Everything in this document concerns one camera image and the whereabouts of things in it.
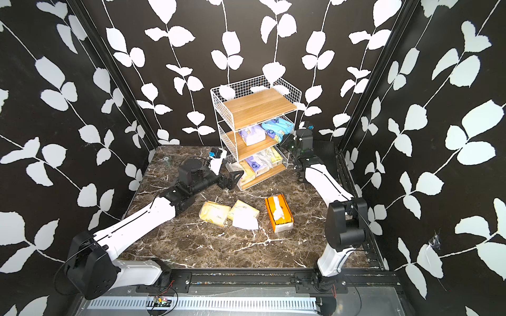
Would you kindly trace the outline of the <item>pale yellow tissue pack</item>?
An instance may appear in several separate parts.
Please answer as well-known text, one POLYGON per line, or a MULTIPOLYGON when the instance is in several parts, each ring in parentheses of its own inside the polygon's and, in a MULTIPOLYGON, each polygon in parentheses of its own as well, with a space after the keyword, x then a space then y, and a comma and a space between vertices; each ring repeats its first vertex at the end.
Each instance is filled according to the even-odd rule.
POLYGON ((199 217, 201 220, 224 227, 231 207, 213 201, 206 201, 202 206, 199 217))

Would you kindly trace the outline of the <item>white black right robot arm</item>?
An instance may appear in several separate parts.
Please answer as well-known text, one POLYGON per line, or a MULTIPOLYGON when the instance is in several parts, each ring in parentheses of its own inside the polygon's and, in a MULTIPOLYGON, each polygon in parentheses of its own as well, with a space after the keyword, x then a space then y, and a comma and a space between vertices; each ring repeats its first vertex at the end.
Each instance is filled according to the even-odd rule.
POLYGON ((300 179, 311 184, 328 207, 324 228, 327 244, 311 280, 317 291, 328 291, 339 284, 338 274, 348 257, 370 236, 364 218, 368 206, 338 183, 333 142, 314 140, 312 129, 306 128, 284 135, 280 145, 293 156, 300 179))

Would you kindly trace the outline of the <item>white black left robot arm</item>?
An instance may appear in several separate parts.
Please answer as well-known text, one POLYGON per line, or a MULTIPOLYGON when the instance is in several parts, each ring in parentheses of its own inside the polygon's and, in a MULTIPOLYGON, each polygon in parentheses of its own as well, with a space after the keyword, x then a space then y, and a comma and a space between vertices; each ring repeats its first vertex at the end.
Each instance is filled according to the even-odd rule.
POLYGON ((177 180, 152 202, 124 220, 95 233, 75 236, 63 274, 87 300, 109 290, 128 286, 153 286, 166 269, 159 261, 125 261, 120 255, 158 226, 186 211, 196 195, 213 185, 232 189, 244 172, 222 173, 224 158, 190 158, 179 165, 177 180))

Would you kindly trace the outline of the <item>orange tissue pack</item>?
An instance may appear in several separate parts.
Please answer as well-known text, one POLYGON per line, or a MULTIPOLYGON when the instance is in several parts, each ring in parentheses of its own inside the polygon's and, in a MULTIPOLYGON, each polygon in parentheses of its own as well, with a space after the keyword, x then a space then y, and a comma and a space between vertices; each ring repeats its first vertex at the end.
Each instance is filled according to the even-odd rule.
POLYGON ((293 229, 294 218, 283 194, 267 197, 265 204, 274 233, 293 229))

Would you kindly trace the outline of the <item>blue cartoon tissue pack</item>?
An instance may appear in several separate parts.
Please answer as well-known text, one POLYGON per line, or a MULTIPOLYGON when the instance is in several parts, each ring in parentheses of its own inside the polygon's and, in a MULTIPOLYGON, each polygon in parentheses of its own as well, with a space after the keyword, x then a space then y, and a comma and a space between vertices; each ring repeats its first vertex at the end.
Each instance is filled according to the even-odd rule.
POLYGON ((266 134, 280 143, 284 135, 291 134, 294 131, 294 124, 283 118, 273 118, 261 124, 261 127, 266 131, 266 134))

